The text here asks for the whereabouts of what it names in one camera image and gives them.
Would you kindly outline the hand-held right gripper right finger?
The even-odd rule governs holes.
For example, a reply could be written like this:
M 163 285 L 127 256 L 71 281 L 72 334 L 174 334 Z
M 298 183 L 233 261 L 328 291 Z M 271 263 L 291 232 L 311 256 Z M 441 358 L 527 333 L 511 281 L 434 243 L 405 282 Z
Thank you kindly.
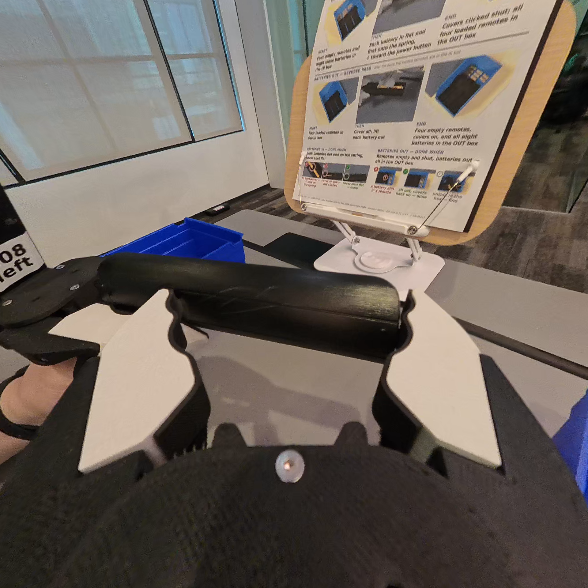
M 411 290 L 401 341 L 387 357 L 372 402 L 380 444 L 426 463 L 445 449 L 502 466 L 478 347 L 425 292 Z

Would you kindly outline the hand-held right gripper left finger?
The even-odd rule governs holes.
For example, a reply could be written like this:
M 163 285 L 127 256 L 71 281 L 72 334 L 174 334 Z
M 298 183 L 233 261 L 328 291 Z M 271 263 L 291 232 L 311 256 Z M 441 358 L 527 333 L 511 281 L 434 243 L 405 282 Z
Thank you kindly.
M 210 400 L 187 353 L 181 305 L 161 289 L 104 344 L 78 469 L 87 474 L 134 452 L 160 466 L 208 441 Z

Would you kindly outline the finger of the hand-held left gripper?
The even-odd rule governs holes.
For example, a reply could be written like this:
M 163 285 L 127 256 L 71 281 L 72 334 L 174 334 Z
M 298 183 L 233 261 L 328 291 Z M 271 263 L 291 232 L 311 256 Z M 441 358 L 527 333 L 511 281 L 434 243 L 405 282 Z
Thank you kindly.
M 61 319 L 48 335 L 96 343 L 104 350 L 120 344 L 135 329 L 133 314 L 119 314 L 108 305 L 95 303 Z

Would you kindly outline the blue plastic bin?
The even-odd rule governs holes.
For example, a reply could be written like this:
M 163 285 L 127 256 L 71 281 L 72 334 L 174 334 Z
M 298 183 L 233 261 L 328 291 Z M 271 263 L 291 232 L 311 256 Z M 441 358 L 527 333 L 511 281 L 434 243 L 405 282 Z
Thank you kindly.
M 118 253 L 246 262 L 242 233 L 192 218 L 185 218 L 180 224 L 170 224 L 158 229 L 101 257 Z
M 553 441 L 587 501 L 587 393 L 571 408 Z

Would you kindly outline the black remote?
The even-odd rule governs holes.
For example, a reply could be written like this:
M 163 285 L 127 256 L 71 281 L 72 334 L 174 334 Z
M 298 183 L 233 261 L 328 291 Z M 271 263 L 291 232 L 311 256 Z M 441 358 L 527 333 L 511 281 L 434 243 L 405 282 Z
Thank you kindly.
M 172 294 L 182 324 L 385 363 L 412 337 L 397 290 L 378 277 L 223 261 L 113 254 L 98 268 L 100 297 L 139 309 Z

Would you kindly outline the person's left hand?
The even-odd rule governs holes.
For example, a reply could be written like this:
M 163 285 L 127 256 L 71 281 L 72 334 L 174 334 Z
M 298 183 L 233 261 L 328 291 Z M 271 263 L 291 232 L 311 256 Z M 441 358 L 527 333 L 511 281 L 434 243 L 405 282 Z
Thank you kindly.
M 41 426 L 74 378 L 76 358 L 59 364 L 40 366 L 30 364 L 1 386 L 1 425 L 9 422 L 30 431 Z

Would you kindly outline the large glass window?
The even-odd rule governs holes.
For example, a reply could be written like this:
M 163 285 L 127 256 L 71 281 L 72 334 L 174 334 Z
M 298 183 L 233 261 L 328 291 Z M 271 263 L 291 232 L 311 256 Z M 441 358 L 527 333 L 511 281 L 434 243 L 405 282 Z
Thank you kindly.
M 1 185 L 244 130 L 217 1 L 1 1 Z

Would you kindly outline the instruction sheet on stand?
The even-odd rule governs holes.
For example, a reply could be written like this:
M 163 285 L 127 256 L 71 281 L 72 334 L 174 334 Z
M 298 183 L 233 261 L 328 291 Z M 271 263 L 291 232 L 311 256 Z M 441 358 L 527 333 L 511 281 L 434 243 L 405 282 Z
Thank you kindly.
M 285 196 L 342 235 L 312 264 L 426 288 L 495 219 L 576 35 L 570 1 L 325 1 Z

